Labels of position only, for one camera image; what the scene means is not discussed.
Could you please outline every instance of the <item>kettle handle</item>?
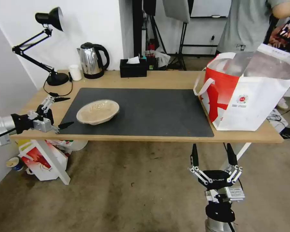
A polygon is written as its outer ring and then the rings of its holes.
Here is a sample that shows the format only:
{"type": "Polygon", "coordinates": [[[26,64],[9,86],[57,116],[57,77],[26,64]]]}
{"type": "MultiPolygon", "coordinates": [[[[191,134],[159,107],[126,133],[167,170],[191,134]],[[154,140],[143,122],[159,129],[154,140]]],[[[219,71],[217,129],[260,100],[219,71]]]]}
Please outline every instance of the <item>kettle handle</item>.
{"type": "Polygon", "coordinates": [[[108,66],[110,65],[110,56],[109,53],[107,52],[107,50],[105,49],[105,47],[103,47],[102,45],[99,44],[93,44],[93,47],[95,48],[96,52],[97,52],[97,56],[98,56],[98,65],[102,67],[102,70],[106,70],[108,68],[108,66]],[[102,64],[102,59],[100,56],[99,51],[102,51],[106,57],[106,64],[103,65],[102,64]]]}

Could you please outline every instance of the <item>electric kettle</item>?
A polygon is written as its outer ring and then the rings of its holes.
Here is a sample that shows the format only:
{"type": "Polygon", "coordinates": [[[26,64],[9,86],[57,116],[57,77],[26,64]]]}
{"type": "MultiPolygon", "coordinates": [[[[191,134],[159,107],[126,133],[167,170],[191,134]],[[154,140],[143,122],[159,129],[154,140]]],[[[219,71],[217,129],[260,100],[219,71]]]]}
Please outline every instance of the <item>electric kettle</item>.
{"type": "Polygon", "coordinates": [[[104,71],[110,64],[110,56],[105,47],[99,44],[84,43],[77,48],[80,56],[84,77],[96,79],[103,76],[104,71]],[[99,51],[103,51],[106,57],[106,64],[103,65],[99,51]]]}

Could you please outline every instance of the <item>stained floor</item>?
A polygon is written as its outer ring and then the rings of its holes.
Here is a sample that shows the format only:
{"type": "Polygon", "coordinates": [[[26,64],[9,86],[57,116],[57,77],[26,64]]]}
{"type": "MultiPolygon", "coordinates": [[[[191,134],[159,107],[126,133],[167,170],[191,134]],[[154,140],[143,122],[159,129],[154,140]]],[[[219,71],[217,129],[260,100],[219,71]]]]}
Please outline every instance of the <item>stained floor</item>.
{"type": "MultiPolygon", "coordinates": [[[[222,144],[197,146],[203,170],[227,158],[222,144]]],[[[90,142],[69,158],[68,186],[11,171],[0,183],[0,232],[205,231],[204,187],[187,170],[191,148],[90,142]]],[[[253,144],[239,165],[246,199],[232,206],[238,230],[290,232],[290,140],[253,144]]]]}

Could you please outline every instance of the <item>table leg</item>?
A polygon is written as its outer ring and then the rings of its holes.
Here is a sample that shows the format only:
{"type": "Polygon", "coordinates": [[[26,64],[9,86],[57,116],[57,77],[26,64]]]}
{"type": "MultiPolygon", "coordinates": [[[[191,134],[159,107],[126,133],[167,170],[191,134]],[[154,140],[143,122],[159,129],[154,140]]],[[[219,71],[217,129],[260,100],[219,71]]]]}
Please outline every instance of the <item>table leg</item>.
{"type": "MultiPolygon", "coordinates": [[[[248,149],[248,147],[251,145],[251,143],[245,143],[244,145],[242,144],[235,144],[232,145],[233,151],[236,154],[237,160],[239,160],[244,152],[248,149]]],[[[228,160],[226,160],[223,165],[220,167],[220,170],[224,170],[227,165],[229,164],[228,160]]]]}
{"type": "Polygon", "coordinates": [[[52,151],[49,149],[47,143],[44,140],[36,140],[36,145],[43,155],[43,157],[46,159],[46,161],[50,164],[50,166],[58,173],[59,178],[62,180],[62,182],[65,185],[68,185],[70,182],[70,177],[64,170],[64,168],[61,166],[55,155],[52,153],[52,151]]]}

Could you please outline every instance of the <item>black desk lamp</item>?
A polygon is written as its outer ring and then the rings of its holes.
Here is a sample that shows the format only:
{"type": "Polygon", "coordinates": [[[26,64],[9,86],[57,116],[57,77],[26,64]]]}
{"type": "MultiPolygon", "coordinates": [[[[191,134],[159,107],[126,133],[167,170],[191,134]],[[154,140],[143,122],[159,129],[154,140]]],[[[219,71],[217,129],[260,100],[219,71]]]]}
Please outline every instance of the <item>black desk lamp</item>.
{"type": "Polygon", "coordinates": [[[21,43],[20,45],[17,45],[15,47],[12,48],[12,51],[14,53],[16,53],[17,55],[22,56],[23,58],[25,58],[26,60],[29,60],[30,62],[38,65],[39,67],[41,67],[42,69],[46,70],[49,72],[49,76],[47,78],[47,83],[51,86],[58,86],[58,85],[62,85],[66,82],[68,82],[69,77],[67,74],[65,73],[58,73],[54,70],[53,67],[50,67],[48,65],[45,65],[43,63],[40,63],[38,61],[36,61],[35,59],[29,57],[28,55],[24,54],[24,52],[26,50],[28,50],[29,48],[37,45],[38,43],[42,42],[43,40],[49,38],[52,36],[52,29],[49,28],[49,25],[52,25],[54,28],[63,31],[62,30],[62,26],[61,23],[62,22],[62,12],[60,7],[56,7],[54,9],[52,9],[48,14],[46,13],[36,13],[35,14],[35,20],[42,24],[43,27],[45,27],[45,29],[40,32],[39,34],[33,36],[32,38],[26,40],[25,42],[21,43]],[[46,37],[40,39],[37,42],[34,43],[28,43],[31,40],[35,39],[36,37],[42,35],[42,34],[46,34],[46,37]]]}

